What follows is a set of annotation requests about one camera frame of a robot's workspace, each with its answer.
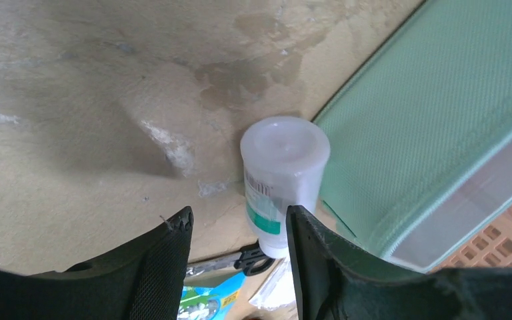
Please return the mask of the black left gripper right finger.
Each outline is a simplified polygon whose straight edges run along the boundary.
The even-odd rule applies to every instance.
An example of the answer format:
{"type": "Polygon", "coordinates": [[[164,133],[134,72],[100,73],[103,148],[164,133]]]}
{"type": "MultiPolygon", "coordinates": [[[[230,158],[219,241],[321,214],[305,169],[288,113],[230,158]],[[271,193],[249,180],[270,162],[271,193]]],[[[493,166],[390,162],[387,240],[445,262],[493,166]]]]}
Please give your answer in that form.
{"type": "Polygon", "coordinates": [[[300,205],[287,209],[286,228],[300,319],[512,319],[512,267],[411,271],[300,205]]]}

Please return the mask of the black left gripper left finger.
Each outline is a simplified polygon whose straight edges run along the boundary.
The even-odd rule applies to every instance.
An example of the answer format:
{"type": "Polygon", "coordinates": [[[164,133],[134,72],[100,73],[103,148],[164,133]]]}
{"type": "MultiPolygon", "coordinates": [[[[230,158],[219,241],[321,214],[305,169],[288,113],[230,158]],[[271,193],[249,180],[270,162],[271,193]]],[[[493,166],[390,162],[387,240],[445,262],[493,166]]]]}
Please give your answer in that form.
{"type": "Polygon", "coordinates": [[[63,272],[0,270],[0,319],[175,319],[193,212],[184,207],[151,231],[63,272]]]}

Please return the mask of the blue wet wipes packet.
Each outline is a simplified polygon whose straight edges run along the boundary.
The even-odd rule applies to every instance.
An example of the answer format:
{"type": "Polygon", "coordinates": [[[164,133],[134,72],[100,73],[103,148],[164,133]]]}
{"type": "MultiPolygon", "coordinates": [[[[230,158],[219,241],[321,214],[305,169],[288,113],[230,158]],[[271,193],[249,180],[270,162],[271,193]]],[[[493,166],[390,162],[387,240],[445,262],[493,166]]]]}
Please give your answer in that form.
{"type": "Polygon", "coordinates": [[[244,273],[236,273],[214,286],[184,285],[177,319],[224,319],[246,280],[244,273]]]}

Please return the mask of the white bottle green label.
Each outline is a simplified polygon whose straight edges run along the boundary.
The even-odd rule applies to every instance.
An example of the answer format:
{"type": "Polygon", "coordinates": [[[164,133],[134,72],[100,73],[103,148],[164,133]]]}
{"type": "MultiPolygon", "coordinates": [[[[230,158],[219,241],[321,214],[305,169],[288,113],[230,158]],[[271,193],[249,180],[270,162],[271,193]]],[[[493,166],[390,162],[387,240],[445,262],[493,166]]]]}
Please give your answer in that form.
{"type": "Polygon", "coordinates": [[[308,120],[274,116],[250,126],[240,150],[248,224],[266,256],[287,257],[287,209],[302,205],[315,212],[329,140],[308,120]]]}

